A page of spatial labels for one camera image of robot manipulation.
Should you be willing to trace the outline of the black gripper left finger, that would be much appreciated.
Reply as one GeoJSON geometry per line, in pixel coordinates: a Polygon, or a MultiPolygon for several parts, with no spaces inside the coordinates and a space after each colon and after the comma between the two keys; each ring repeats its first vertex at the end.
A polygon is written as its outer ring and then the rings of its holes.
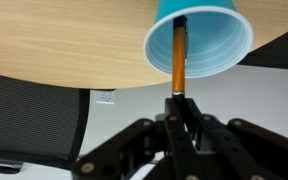
{"type": "Polygon", "coordinates": [[[196,151],[190,134],[185,130],[185,98],[173,96],[166,100],[166,129],[176,180],[200,180],[196,151]]]}

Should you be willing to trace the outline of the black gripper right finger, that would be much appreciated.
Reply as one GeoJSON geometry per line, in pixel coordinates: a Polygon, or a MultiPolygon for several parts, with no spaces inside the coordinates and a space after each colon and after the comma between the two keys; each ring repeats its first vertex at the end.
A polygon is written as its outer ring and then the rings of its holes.
{"type": "Polygon", "coordinates": [[[256,163],[227,126],[215,116],[202,114],[191,98],[182,101],[184,121],[206,157],[211,177],[219,180],[269,180],[269,173],[256,163]]]}

